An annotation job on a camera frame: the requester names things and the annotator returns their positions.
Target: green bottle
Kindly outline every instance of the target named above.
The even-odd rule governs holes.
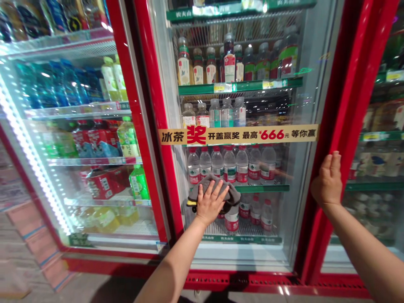
[[[136,164],[133,168],[133,172],[129,175],[133,197],[136,200],[150,200],[149,189],[147,188],[146,175],[144,174],[143,167],[140,164]]]

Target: red door frame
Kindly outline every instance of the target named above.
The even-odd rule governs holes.
[[[398,4],[399,0],[366,0],[364,2],[364,10],[356,33],[349,72],[335,125],[334,138],[329,149],[329,152],[339,150],[343,156],[341,175],[344,187]],[[314,228],[303,262],[301,280],[304,284],[317,285],[321,283],[321,277],[327,281],[330,281],[332,277],[335,280],[346,278],[347,275],[320,273],[332,230],[330,221],[317,207]],[[348,276],[351,276],[352,279],[358,278],[358,275]]]

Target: yellow sign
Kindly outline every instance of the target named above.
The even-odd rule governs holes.
[[[207,128],[190,125],[180,129],[160,129],[162,145],[263,144],[317,141],[318,124]]]

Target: price tag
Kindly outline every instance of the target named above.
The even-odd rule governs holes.
[[[380,141],[380,133],[366,133],[363,135],[363,141]]]

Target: refrigerator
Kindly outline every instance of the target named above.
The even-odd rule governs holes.
[[[0,5],[2,140],[71,271],[147,276],[172,237],[127,15],[41,3]]]

